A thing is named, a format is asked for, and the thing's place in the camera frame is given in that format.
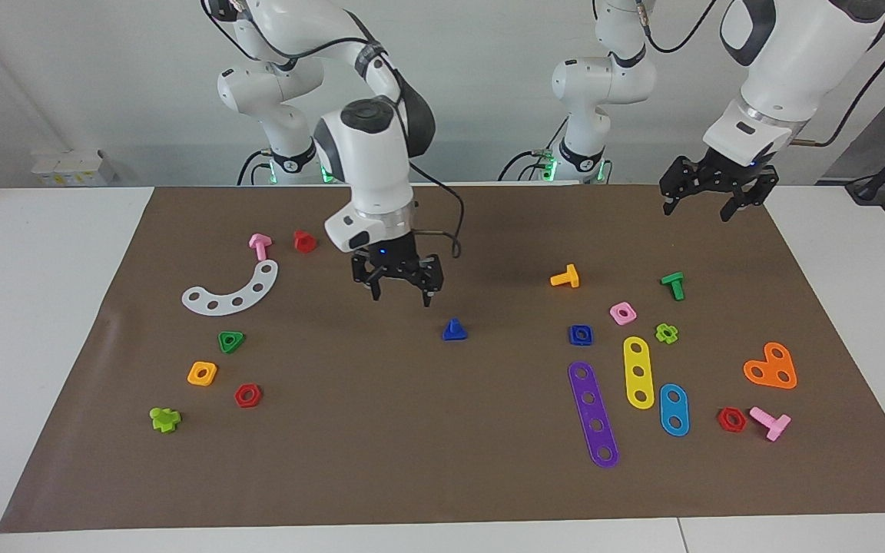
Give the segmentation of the white curved perforated plate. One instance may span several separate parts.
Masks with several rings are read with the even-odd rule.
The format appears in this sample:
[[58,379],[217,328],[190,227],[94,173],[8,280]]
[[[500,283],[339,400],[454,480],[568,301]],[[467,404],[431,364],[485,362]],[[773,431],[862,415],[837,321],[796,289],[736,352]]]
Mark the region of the white curved perforated plate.
[[258,304],[273,288],[280,273],[280,264],[271,259],[260,261],[246,286],[232,293],[211,293],[207,288],[193,286],[181,295],[187,310],[206,317],[226,317]]

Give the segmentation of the brown table mat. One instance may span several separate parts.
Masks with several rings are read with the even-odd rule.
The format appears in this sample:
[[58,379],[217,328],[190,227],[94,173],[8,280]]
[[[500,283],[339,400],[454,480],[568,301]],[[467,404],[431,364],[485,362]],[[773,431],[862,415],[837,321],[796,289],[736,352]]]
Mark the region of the brown table mat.
[[[159,526],[425,524],[885,512],[885,414],[766,210],[722,223],[703,194],[664,216],[651,187],[464,187],[463,253],[442,237],[445,287],[429,308],[405,281],[372,301],[322,232],[334,187],[152,193],[94,328],[15,486],[0,532]],[[232,293],[257,259],[270,292],[226,317],[181,302]],[[581,286],[551,286],[568,263]],[[684,273],[684,301],[660,283]],[[619,326],[612,305],[637,319]],[[445,342],[458,318],[469,333]],[[592,346],[573,346],[571,325]],[[659,323],[678,328],[660,343]],[[229,355],[217,336],[246,339]],[[625,392],[624,341],[650,349],[655,404]],[[744,362],[782,343],[794,389],[749,382]],[[187,384],[194,362],[210,386]],[[596,374],[619,450],[588,455],[569,364]],[[234,393],[255,382],[258,406]],[[660,388],[688,394],[691,431],[660,424]],[[717,414],[747,416],[741,433]],[[749,416],[791,417],[776,442]],[[181,413],[175,432],[152,407]]]

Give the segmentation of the yellow three-hole strip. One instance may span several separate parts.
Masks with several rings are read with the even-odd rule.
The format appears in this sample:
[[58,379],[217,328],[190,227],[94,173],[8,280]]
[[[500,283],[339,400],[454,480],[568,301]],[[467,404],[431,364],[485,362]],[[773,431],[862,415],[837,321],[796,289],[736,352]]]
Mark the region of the yellow three-hole strip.
[[655,386],[648,343],[638,336],[624,341],[626,399],[636,409],[647,410],[655,404]]

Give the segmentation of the orange heart-shaped plate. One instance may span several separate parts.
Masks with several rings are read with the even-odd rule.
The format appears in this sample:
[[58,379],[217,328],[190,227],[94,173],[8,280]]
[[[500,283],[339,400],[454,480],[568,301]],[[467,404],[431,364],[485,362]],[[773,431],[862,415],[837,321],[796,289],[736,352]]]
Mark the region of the orange heart-shaped plate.
[[764,346],[764,359],[744,362],[742,373],[749,382],[777,389],[794,389],[797,372],[790,350],[782,343],[769,342]]

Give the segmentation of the purple four-hole strip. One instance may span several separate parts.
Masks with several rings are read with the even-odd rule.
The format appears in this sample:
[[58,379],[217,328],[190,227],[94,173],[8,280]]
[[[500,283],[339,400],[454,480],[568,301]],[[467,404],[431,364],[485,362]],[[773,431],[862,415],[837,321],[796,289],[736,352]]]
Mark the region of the purple four-hole strip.
[[568,378],[591,461],[602,469],[614,468],[619,462],[617,440],[593,367],[572,362]]

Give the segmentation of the blue two-hole strip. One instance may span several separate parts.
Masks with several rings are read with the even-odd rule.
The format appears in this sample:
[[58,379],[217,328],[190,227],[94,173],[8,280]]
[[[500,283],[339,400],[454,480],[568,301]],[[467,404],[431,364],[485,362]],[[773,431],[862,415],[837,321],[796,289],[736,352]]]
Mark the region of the blue two-hole strip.
[[667,382],[659,392],[661,429],[670,436],[685,437],[691,431],[688,394],[674,382]]

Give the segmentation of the white labelled box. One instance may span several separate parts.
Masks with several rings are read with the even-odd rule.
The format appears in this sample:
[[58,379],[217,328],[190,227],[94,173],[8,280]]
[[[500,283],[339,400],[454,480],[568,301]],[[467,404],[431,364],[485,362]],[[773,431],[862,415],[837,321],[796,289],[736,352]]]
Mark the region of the white labelled box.
[[49,187],[108,187],[117,180],[114,168],[100,150],[38,155],[31,175]]

